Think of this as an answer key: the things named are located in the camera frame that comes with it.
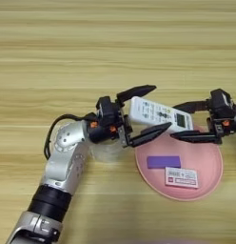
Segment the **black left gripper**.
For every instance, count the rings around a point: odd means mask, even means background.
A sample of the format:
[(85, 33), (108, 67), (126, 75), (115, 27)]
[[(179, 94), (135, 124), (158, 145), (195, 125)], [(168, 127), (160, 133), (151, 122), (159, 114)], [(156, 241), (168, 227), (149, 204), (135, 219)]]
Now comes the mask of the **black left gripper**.
[[(143, 97), (155, 89), (156, 87), (154, 85), (144, 85), (121, 91), (116, 95), (115, 103), (119, 108), (123, 108), (125, 102), (132, 97)], [(90, 113), (88, 115), (88, 137), (94, 144), (99, 144), (110, 139), (119, 139), (124, 147), (136, 148), (154, 140), (164, 133), (170, 126), (170, 122), (156, 125), (142, 130), (137, 136), (130, 137), (132, 127), (127, 114)]]

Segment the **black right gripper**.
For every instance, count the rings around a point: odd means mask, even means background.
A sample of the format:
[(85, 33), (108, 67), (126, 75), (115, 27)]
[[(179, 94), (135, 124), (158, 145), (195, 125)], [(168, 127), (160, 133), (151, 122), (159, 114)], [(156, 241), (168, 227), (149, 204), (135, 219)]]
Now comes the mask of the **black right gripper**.
[(229, 103), (191, 101), (176, 105), (174, 106), (174, 109), (187, 113), (196, 113), (207, 110), (209, 112), (209, 117), (206, 120), (209, 132), (175, 132), (170, 135), (174, 139), (189, 143), (221, 144), (222, 136), (236, 133), (236, 104), (232, 101)]

